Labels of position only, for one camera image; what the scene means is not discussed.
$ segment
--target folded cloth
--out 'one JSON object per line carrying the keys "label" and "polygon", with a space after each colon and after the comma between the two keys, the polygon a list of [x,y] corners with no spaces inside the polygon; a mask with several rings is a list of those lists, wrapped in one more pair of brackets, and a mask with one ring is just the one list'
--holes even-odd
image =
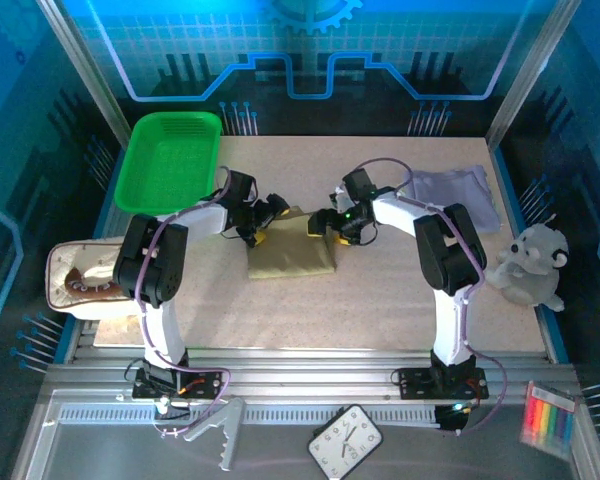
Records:
{"label": "folded cloth", "polygon": [[404,188],[404,193],[421,202],[443,207],[460,203],[467,208],[478,233],[500,231],[500,217],[494,207],[487,173],[482,165],[441,173],[416,170],[413,172],[413,181]]}
{"label": "folded cloth", "polygon": [[300,277],[334,273],[329,235],[309,237],[309,215],[298,207],[271,222],[265,240],[247,249],[249,278]]}

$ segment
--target clock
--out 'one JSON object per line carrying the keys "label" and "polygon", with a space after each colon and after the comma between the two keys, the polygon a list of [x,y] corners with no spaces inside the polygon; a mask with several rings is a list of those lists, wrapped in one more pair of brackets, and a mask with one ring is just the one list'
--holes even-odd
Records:
{"label": "clock", "polygon": [[330,479],[349,475],[382,443],[382,433],[360,405],[341,409],[309,442],[309,454]]}

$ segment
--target beige tabletop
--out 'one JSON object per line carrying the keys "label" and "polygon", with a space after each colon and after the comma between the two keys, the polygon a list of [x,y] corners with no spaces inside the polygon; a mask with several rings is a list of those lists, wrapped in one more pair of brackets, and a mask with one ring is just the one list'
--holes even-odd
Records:
{"label": "beige tabletop", "polygon": [[[511,240],[491,157],[480,138],[222,137],[218,165],[256,177],[261,196],[276,192],[305,212],[330,207],[328,195],[364,160],[395,157],[412,168],[445,171],[482,165],[502,218],[481,235],[489,264]],[[367,167],[378,186],[396,185],[394,164]],[[435,337],[433,293],[415,239],[380,227],[368,247],[336,247],[337,271],[312,277],[249,280],[241,240],[216,235],[187,252],[176,297],[190,347],[375,348],[428,350]],[[469,338],[479,349],[544,350],[532,308],[508,303],[488,286],[476,295]],[[141,345],[134,318],[100,322],[97,345]]]}

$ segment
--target olive green cloth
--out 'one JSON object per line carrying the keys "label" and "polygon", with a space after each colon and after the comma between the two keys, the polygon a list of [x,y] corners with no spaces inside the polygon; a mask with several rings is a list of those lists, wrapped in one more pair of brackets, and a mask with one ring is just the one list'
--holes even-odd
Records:
{"label": "olive green cloth", "polygon": [[249,278],[301,277],[334,273],[333,242],[330,235],[309,237],[309,215],[298,207],[271,222],[266,238],[247,249]]}

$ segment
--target gray cloth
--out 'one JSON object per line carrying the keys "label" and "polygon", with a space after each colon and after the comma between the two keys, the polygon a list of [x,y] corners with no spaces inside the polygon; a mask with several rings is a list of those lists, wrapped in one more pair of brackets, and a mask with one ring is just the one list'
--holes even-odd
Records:
{"label": "gray cloth", "polygon": [[481,165],[442,173],[415,170],[413,182],[404,188],[404,193],[421,202],[443,207],[461,203],[467,208],[478,233],[500,230],[500,218],[493,205],[487,174]]}

